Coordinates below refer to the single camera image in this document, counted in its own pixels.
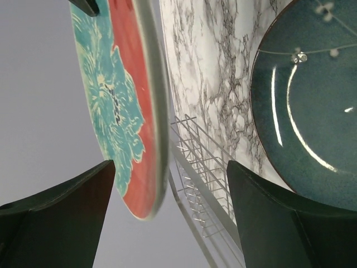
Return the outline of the grey white plate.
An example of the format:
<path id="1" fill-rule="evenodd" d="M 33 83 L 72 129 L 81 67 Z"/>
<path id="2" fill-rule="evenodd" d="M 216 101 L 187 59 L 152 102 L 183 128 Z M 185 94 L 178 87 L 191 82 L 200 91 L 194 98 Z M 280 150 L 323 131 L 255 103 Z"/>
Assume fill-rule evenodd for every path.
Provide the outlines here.
<path id="1" fill-rule="evenodd" d="M 150 1 L 70 3 L 76 52 L 100 150 L 115 164 L 115 187 L 131 214 L 152 219 L 169 169 L 169 82 Z"/>

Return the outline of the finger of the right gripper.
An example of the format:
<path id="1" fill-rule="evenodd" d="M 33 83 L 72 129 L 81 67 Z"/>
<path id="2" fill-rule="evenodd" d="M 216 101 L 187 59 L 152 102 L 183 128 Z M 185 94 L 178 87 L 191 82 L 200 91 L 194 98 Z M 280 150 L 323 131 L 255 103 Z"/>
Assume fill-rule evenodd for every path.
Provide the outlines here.
<path id="1" fill-rule="evenodd" d="M 100 13 L 96 0 L 69 0 L 69 2 L 90 17 L 96 17 Z"/>

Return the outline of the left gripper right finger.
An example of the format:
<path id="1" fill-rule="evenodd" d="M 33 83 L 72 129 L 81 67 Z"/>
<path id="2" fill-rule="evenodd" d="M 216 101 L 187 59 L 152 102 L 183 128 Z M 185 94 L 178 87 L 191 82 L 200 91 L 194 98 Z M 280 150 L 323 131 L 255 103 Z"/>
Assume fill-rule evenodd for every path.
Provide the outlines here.
<path id="1" fill-rule="evenodd" d="M 246 267 L 356 267 L 356 212 L 322 204 L 226 169 Z"/>

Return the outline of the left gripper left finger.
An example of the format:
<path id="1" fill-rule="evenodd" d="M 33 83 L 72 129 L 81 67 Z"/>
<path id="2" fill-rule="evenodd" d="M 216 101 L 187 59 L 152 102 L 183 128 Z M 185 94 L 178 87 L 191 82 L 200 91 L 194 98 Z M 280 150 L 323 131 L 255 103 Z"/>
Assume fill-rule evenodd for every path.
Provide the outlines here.
<path id="1" fill-rule="evenodd" d="M 112 192 L 106 160 L 1 206 L 1 267 L 92 267 Z"/>

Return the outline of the wire dish rack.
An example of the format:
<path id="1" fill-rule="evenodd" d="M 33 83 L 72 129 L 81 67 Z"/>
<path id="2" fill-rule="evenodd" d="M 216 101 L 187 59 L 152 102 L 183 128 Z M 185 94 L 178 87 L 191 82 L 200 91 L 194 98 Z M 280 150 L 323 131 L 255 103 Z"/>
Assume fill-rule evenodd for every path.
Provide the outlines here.
<path id="1" fill-rule="evenodd" d="M 209 267 L 245 267 L 226 175 L 232 157 L 196 117 L 174 116 L 171 133 L 170 187 Z"/>

